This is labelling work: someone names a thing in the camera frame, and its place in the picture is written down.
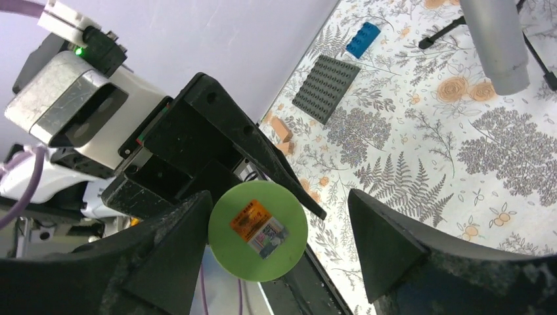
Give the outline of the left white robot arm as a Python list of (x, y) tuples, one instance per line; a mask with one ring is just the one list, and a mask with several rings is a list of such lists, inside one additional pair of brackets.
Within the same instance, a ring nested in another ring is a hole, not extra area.
[(84, 47), (48, 35), (25, 61), (6, 109), (41, 141), (1, 177), (1, 194), (95, 219), (149, 219), (201, 191), (218, 200), (251, 162), (320, 219), (284, 154), (214, 77), (199, 72), (175, 97), (124, 65), (122, 47), (91, 30)]

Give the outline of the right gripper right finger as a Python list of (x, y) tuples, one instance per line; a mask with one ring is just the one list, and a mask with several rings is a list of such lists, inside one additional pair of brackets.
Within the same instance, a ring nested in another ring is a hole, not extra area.
[(378, 314), (555, 314), (556, 257), (450, 236), (359, 189), (347, 199), (368, 301)]

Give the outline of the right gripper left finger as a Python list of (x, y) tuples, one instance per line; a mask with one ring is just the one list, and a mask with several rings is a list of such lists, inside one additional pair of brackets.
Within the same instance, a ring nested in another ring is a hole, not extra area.
[(211, 194), (69, 253), (1, 260), (2, 314), (188, 314)]

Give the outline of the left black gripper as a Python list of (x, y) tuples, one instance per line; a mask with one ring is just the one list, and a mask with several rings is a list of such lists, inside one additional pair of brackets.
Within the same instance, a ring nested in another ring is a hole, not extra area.
[(101, 196), (123, 214), (148, 219), (197, 198), (213, 206), (239, 183), (234, 170), (246, 159), (316, 217), (326, 218), (284, 154), (206, 73), (197, 73), (169, 104), (157, 106), (124, 147), (132, 152)]

